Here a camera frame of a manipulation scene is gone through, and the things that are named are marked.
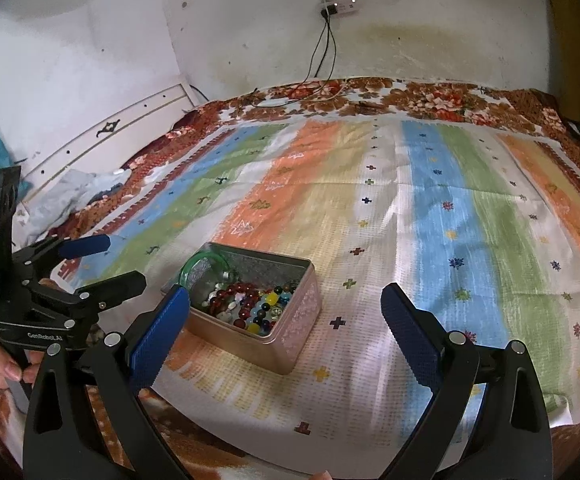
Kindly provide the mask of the colourful bead jewelry pile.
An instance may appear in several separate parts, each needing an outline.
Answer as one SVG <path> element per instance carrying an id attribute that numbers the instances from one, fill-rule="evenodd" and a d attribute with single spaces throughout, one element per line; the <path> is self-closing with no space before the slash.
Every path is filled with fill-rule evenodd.
<path id="1" fill-rule="evenodd" d="M 256 336 L 267 336 L 279 322 L 298 283 L 265 288 L 247 282 L 217 283 L 197 309 L 224 324 Z"/>

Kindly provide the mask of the grey crumpled cloth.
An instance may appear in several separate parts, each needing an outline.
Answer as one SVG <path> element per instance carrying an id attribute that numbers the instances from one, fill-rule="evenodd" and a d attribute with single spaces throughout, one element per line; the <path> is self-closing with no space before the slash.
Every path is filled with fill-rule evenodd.
<path id="1" fill-rule="evenodd" d="M 70 214 L 85 208 L 96 198 L 119 191 L 130 178 L 129 169 L 117 169 L 105 174 L 68 170 L 46 192 L 32 196 L 32 184 L 21 181 L 17 207 L 12 220 L 12 244 L 16 249 L 32 245 Z"/>

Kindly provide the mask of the green glass bangle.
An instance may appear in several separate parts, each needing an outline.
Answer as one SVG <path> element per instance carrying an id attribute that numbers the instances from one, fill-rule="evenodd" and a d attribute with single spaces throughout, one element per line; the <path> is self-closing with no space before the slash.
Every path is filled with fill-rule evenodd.
<path id="1" fill-rule="evenodd" d="M 200 250 L 179 270 L 177 284 L 188 292 L 210 292 L 217 283 L 232 281 L 232 268 L 218 252 Z"/>

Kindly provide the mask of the white wooden headboard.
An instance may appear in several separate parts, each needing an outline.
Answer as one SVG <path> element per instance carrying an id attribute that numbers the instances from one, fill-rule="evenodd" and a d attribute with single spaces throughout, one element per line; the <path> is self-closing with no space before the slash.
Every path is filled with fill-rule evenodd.
<path id="1" fill-rule="evenodd" d="M 54 152 L 28 158 L 21 176 L 31 185 L 22 203 L 29 205 L 52 188 L 70 169 L 106 174 L 135 155 L 201 104 L 187 81 L 147 96 L 64 142 Z"/>

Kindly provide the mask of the pink metal tin box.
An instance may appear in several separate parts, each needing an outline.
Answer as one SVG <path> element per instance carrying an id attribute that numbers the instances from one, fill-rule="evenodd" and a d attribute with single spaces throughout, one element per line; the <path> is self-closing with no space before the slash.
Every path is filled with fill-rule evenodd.
<path id="1" fill-rule="evenodd" d="M 322 300 L 310 260 L 206 243 L 162 285 L 188 292 L 188 332 L 271 372 L 293 370 Z"/>

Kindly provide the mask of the white power strip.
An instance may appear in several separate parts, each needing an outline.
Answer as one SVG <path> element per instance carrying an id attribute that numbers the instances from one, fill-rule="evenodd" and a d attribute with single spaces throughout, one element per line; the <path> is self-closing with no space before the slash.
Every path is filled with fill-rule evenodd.
<path id="1" fill-rule="evenodd" d="M 322 4 L 322 14 L 330 16 L 340 16 L 352 14 L 358 10 L 357 0 L 331 0 Z"/>

